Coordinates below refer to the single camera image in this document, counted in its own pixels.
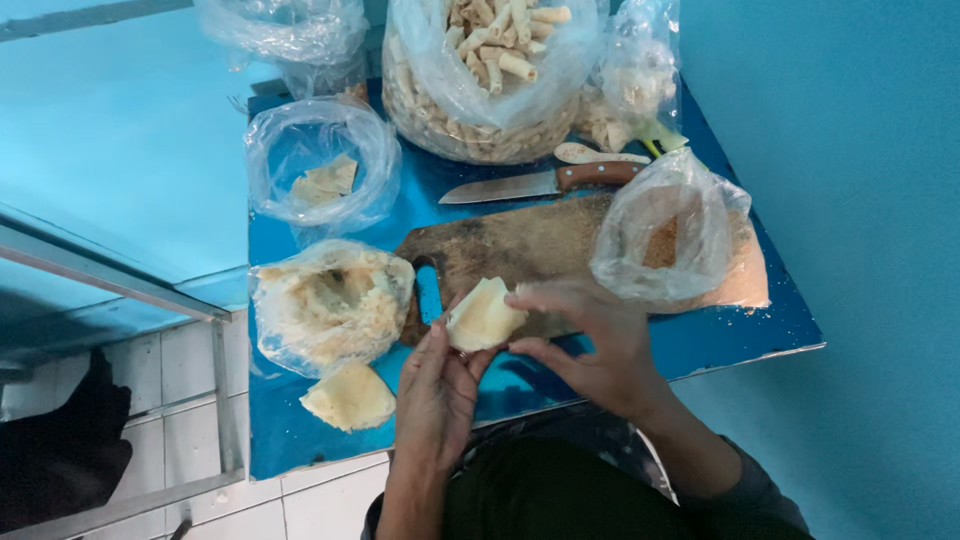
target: plastic bag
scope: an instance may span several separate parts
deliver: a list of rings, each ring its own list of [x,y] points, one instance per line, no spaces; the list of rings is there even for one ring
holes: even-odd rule
[[[682,146],[680,1],[626,0],[608,39],[595,79],[610,107],[633,138]]]
[[[244,145],[251,206],[288,223],[326,225],[327,235],[359,231],[386,217],[399,193],[400,145],[393,126],[350,96],[265,110],[253,119]],[[305,171],[342,153],[359,162],[352,193],[317,206],[290,196]]]
[[[580,109],[573,121],[576,136],[613,154],[618,154],[627,143],[636,139],[630,126],[620,121],[600,88],[587,82],[580,96]]]
[[[257,347],[309,379],[369,363],[400,336],[416,276],[392,253],[324,240],[250,271]]]
[[[528,59],[534,83],[505,75],[488,95],[445,39],[447,0],[391,0],[383,48],[383,101],[397,129],[424,149],[473,163],[522,163],[563,142],[578,107],[578,90],[596,63],[607,0],[543,0],[566,5],[544,52]]]
[[[275,63],[297,99],[366,81],[362,0],[195,0],[204,33]]]
[[[665,154],[613,198],[594,242],[593,277],[651,313],[769,306],[750,202],[689,148]]]

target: knife handle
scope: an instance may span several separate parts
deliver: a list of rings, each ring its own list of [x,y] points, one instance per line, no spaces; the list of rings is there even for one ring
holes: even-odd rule
[[[624,185],[634,179],[643,165],[630,161],[598,161],[557,169],[557,187],[568,191],[582,184]]]

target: blue table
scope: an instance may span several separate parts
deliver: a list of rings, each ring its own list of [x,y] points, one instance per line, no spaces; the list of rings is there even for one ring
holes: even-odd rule
[[[380,81],[371,80],[369,85],[372,105],[382,115]],[[252,98],[251,117],[289,101],[289,97],[281,96]],[[682,105],[684,135],[690,139],[689,146],[710,170],[737,184],[723,150],[686,88]],[[400,145],[403,149],[402,184],[392,215],[349,237],[393,250],[411,229],[417,227],[551,202],[521,200],[438,205],[436,201],[456,185],[553,168],[557,162],[548,157],[518,166],[464,165],[437,158],[404,140]],[[625,152],[646,153],[637,143],[632,143]],[[708,307],[654,317],[650,324],[654,359],[657,368],[668,379],[826,345],[754,211],[751,211],[751,218],[766,258],[773,304],[749,313],[739,307]],[[294,232],[284,222],[251,213],[250,264],[275,262],[298,253],[297,238],[303,242],[309,233]],[[422,290],[421,312],[425,320],[429,320],[441,311],[437,284],[435,279],[430,282],[428,271],[421,271],[418,272],[418,285]],[[273,364],[260,353],[255,346],[253,317],[251,304],[249,326],[251,343],[254,344],[250,370],[252,479],[268,479],[294,469],[382,451],[393,445],[393,419],[375,430],[346,434],[307,412],[300,405],[299,397],[315,381]],[[571,353],[591,349],[589,340],[583,335],[564,337],[557,342]],[[397,343],[372,364],[395,392],[400,366],[409,351],[408,347]],[[478,423],[496,422],[577,399],[576,393],[562,380],[535,361],[502,353],[480,383],[476,420]]]

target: plastic spoon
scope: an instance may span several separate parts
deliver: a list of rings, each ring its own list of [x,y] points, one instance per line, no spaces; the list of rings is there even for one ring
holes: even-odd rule
[[[579,142],[564,142],[554,149],[553,155],[565,163],[582,165],[597,161],[632,161],[634,163],[650,163],[650,158],[636,154],[605,154]]]

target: tiled floor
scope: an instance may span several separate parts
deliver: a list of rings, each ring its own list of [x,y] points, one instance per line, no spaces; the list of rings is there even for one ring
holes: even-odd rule
[[[229,403],[244,463],[249,459],[247,374],[250,345],[245,311],[224,328]],[[105,348],[117,384],[132,391],[131,414],[213,389],[209,325],[192,323]],[[36,370],[33,380],[4,388],[2,416],[22,418],[53,410],[84,376],[88,355]],[[112,503],[220,472],[214,403],[128,425],[133,458]],[[383,491],[387,456],[374,454],[256,483],[238,482],[172,504],[86,536],[89,540],[168,538],[190,516],[187,540],[358,538],[368,505]]]

